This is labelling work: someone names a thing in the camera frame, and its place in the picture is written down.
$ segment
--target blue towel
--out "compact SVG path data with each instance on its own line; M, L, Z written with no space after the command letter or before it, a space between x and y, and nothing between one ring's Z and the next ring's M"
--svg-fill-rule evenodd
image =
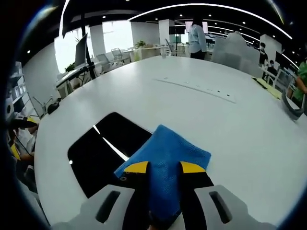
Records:
M119 178L129 165L149 161L149 208L160 221L167 221L180 212L179 162L194 163L206 169L210 157L210 153L192 145L169 128L159 125L146 143L114 173Z

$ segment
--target round table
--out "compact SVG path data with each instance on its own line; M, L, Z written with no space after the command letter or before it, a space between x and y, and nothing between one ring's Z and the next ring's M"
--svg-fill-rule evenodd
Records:
M221 90L234 101L154 79ZM111 112L154 132L159 124L212 154L207 173L243 200L251 216L278 225L306 186L307 117L292 121L251 76L220 64L161 56L106 73L45 116L35 147L35 178L51 225L69 221L87 199L69 147Z

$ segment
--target black ceiling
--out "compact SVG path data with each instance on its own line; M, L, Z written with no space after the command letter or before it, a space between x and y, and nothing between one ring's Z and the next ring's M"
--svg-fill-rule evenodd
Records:
M283 18L284 23L282 23L280 17L274 11L273 5L269 4L269 2L272 2L272 0L253 2L241 0L232 0L231 2L228 0L108 0L107 2L102 0L70 0L65 11L65 25L67 25L66 29L68 31L80 27L81 21L77 16L82 13L85 13L86 24L96 25L100 24L102 21L126 20L139 13L164 6L183 3L220 4L240 8L259 15L285 30L293 37L293 40L290 40L279 30L254 16L231 9L212 6L174 7L146 14L132 21L152 22L155 21L155 18L158 18L159 20L185 20L191 19L195 15L201 15L203 19L209 20L208 25L210 26L218 26L232 30L239 30L241 28L241 32L258 39L261 34L268 34L270 36L274 35L276 36L276 40L282 43L283 48L285 49L285 54L290 59L293 59L293 61L298 60L296 53L299 52L303 43L307 41L306 20L304 20L305 13L303 12L303 7L300 7L300 2L298 0L275 0L274 2L279 7L279 12ZM50 13L48 17L42 20L27 37L27 40L23 43L22 48L20 49L18 57L23 64L25 64L39 50L52 43L53 39L58 36L60 16L64 3L65 0L53 1L53 6L58 7ZM209 28L209 31L219 33L221 29ZM247 37L246 40L250 42L253 41L253 39Z

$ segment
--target computer monitor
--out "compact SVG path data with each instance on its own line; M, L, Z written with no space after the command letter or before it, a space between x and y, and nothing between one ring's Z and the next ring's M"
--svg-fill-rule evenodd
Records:
M189 33L190 32L190 27L192 26L193 22L186 22L186 31ZM207 22L202 22L202 29L205 34L208 33L208 23Z
M84 35L76 46L75 69L86 64L86 40L87 34Z
M184 26L170 26L169 27L169 34L170 35L184 35Z

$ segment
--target potted plant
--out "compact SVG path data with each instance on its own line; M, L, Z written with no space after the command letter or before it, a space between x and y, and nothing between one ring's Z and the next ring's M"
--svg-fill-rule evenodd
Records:
M74 70L75 69L75 63L72 63L72 64L70 64L69 66L67 66L66 68L65 68L65 71L66 72L70 72L70 71L72 71L72 70Z
M140 48L140 47L143 47L143 46L145 46L146 45L146 43L144 42L144 41L139 41L137 44L135 44L135 46L137 47L137 48Z

